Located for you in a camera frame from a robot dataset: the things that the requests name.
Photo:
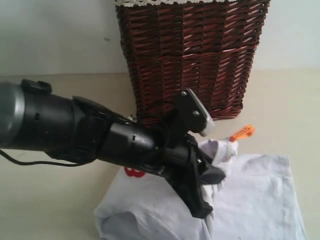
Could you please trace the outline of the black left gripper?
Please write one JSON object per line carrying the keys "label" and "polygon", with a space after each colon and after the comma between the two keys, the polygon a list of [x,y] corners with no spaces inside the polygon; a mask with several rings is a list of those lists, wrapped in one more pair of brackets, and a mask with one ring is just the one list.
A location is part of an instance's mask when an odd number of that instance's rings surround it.
{"label": "black left gripper", "polygon": [[224,171],[212,163],[213,158],[188,134],[175,147],[167,147],[141,163],[139,169],[164,178],[192,217],[205,219],[213,208],[204,200],[200,186],[218,185],[226,178]]}

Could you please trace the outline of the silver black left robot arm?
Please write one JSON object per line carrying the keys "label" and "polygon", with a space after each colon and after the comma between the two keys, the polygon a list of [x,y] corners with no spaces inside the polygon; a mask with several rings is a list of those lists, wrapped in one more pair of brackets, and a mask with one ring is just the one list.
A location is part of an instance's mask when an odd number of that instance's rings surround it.
{"label": "silver black left robot arm", "polygon": [[196,94],[183,89],[173,109],[152,126],[132,121],[89,99],[52,93],[43,81],[0,84],[0,154],[6,149],[46,153],[50,165],[78,167],[95,160],[164,178],[195,218],[213,208],[201,186],[225,173],[212,165],[194,134],[207,136],[214,121]]}

